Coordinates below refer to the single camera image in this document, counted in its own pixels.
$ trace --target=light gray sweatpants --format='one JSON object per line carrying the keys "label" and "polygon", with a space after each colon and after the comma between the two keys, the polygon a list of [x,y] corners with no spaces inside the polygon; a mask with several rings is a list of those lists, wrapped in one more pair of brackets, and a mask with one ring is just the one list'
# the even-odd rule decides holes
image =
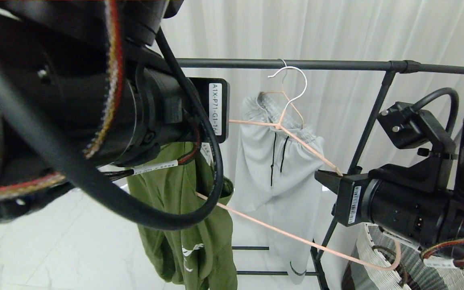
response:
{"label": "light gray sweatpants", "polygon": [[[249,97],[242,104],[242,120],[276,123],[282,108],[267,95]],[[323,138],[302,128],[285,114],[282,125],[323,154]],[[300,143],[274,127],[241,125],[234,200],[238,210],[254,211],[266,205],[269,224],[309,241],[313,240],[322,185],[314,172],[323,165]],[[278,255],[291,281],[304,279],[310,246],[271,231],[270,251]]]}

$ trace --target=drawstring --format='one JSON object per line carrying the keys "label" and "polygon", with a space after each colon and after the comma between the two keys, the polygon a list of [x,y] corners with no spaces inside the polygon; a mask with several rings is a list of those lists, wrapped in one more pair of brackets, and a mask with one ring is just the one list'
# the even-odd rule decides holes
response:
{"label": "drawstring", "polygon": [[273,165],[275,165],[275,143],[277,141],[277,132],[275,132],[275,139],[273,139],[273,157],[271,159],[271,186],[273,186]]}
{"label": "drawstring", "polygon": [[282,161],[280,162],[280,173],[282,173],[282,164],[284,164],[284,155],[286,154],[286,145],[288,143],[289,136],[286,137],[286,141],[284,142],[284,148],[282,149]]}

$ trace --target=clothes hanger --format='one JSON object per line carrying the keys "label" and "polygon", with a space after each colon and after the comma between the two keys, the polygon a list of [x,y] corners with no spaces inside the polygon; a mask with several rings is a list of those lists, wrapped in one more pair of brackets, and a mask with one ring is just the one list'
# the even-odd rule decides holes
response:
{"label": "clothes hanger", "polygon": [[291,138],[295,139],[298,143],[302,144],[302,146],[305,147],[307,150],[309,150],[309,152],[311,152],[312,154],[314,154],[315,156],[320,158],[326,165],[329,165],[329,167],[331,167],[339,176],[343,176],[343,173],[341,173],[341,171],[339,170],[339,168],[336,165],[334,165],[332,162],[327,160],[327,158],[325,158],[321,153],[317,152],[313,147],[309,146],[307,143],[302,141],[302,139],[298,138],[295,134],[291,133],[291,131],[287,130],[284,126],[282,126],[282,121],[284,120],[284,115],[286,114],[286,109],[288,108],[288,106],[293,101],[298,99],[299,97],[302,97],[302,95],[307,90],[307,77],[305,76],[304,72],[300,68],[297,68],[297,67],[294,67],[294,66],[284,66],[283,68],[279,68],[278,71],[276,71],[273,75],[268,76],[268,78],[276,77],[276,75],[278,75],[278,73],[280,73],[281,71],[285,71],[285,70],[296,70],[296,71],[300,72],[302,74],[302,76],[304,77],[305,86],[304,86],[304,89],[302,90],[302,92],[299,95],[297,95],[296,97],[294,97],[293,99],[290,99],[288,101],[288,103],[284,107],[284,110],[282,110],[282,113],[280,114],[280,118],[279,118],[277,123],[263,123],[263,122],[253,122],[253,121],[243,121],[243,120],[229,120],[229,123],[268,126],[268,127],[275,127],[275,129],[277,129],[277,130],[282,130],[286,134],[288,134]]}
{"label": "clothes hanger", "polygon": [[[288,66],[286,64],[286,61],[279,58],[283,63],[284,63],[284,67]],[[286,79],[287,75],[288,75],[288,71],[284,71],[285,74],[284,74],[284,77],[282,77],[282,90],[280,91],[273,91],[273,92],[265,92],[265,93],[281,93],[284,95],[284,97],[286,97],[287,101],[289,102],[289,97],[288,95],[286,94],[286,92],[284,91],[284,80]],[[302,120],[302,128],[304,127],[304,124],[305,124],[305,121],[304,121],[304,117],[302,116],[302,114],[300,114],[300,111],[295,107],[295,105],[293,105],[293,103],[291,103],[291,107],[293,107],[293,109],[296,111],[296,113],[298,114],[298,116],[300,116],[300,119]]]}
{"label": "clothes hanger", "polygon": [[[201,193],[196,193],[196,195],[198,197],[200,197],[201,199],[203,200],[207,200],[207,197],[204,196],[203,194]],[[375,270],[380,270],[380,271],[392,271],[394,269],[396,269],[398,267],[398,264],[400,263],[400,259],[401,259],[401,248],[400,248],[400,243],[397,241],[397,240],[394,240],[395,242],[395,260],[394,262],[389,266],[389,267],[382,267],[382,266],[378,266],[378,265],[375,265],[375,264],[372,264],[372,263],[368,263],[368,262],[365,262],[363,260],[360,260],[358,258],[355,258],[355,257],[351,257],[349,255],[345,255],[343,253],[340,253],[340,252],[337,252],[335,250],[332,250],[332,249],[329,249],[327,248],[326,246],[322,246],[320,244],[316,244],[315,242],[309,242],[308,240],[304,239],[304,238],[301,238],[301,237],[298,237],[298,236],[295,236],[291,233],[288,233],[288,232],[285,232],[285,231],[282,231],[281,229],[278,229],[274,226],[271,226],[269,224],[266,224],[265,222],[261,222],[260,220],[257,220],[251,216],[248,216],[248,215],[245,215],[244,213],[241,213],[239,211],[236,211],[235,209],[231,209],[230,207],[224,205],[224,204],[221,204],[221,203],[217,203],[217,206],[221,207],[222,209],[225,209],[227,211],[230,211],[231,213],[235,213],[236,215],[239,215],[245,219],[248,219],[248,220],[251,220],[252,222],[255,222],[257,224],[260,224],[261,226],[264,226],[265,228],[268,228],[272,231],[276,231],[277,233],[280,233],[282,235],[285,235],[285,236],[288,236],[292,239],[295,239],[295,240],[298,240],[300,242],[303,242],[304,244],[308,244],[309,246],[311,247],[315,247],[317,249],[320,249],[320,250],[323,250],[325,252],[329,252],[333,255],[336,255],[338,257],[341,257],[343,259],[347,259],[349,261],[352,261],[354,263],[357,263],[357,264],[361,264],[361,265],[364,265],[364,266],[367,266],[367,267],[370,267],[370,268],[373,268]]]}

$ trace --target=white marble floor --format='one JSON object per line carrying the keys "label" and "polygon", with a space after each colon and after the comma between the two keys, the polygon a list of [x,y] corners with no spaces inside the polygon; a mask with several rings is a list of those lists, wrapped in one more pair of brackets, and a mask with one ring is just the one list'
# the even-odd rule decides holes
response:
{"label": "white marble floor", "polygon": [[[324,194],[322,224],[316,239],[324,236],[330,221],[333,193]],[[331,246],[350,253],[355,229],[339,227]],[[234,245],[263,246],[264,229],[234,216]],[[282,270],[263,251],[234,251],[239,270]],[[324,256],[329,286],[340,289],[346,262]],[[293,285],[287,277],[239,276],[240,290],[319,289],[316,277]],[[160,279],[143,252],[134,224],[107,211],[80,191],[68,193],[46,209],[0,224],[0,290],[183,290]]]}

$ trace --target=olive green garment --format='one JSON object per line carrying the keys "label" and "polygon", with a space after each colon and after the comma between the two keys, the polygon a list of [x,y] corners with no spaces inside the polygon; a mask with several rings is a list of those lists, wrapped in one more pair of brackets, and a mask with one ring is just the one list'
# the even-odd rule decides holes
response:
{"label": "olive green garment", "polygon": [[[149,164],[176,160],[190,152],[192,143],[171,143]],[[132,196],[168,213],[189,213],[204,200],[213,181],[213,169],[198,153],[184,166],[160,169],[130,176]],[[219,202],[226,204],[234,186],[225,178]],[[216,207],[199,224],[182,231],[160,231],[139,226],[149,260],[166,282],[184,284],[186,290],[236,290],[237,271],[232,258],[232,219],[228,211]]]}

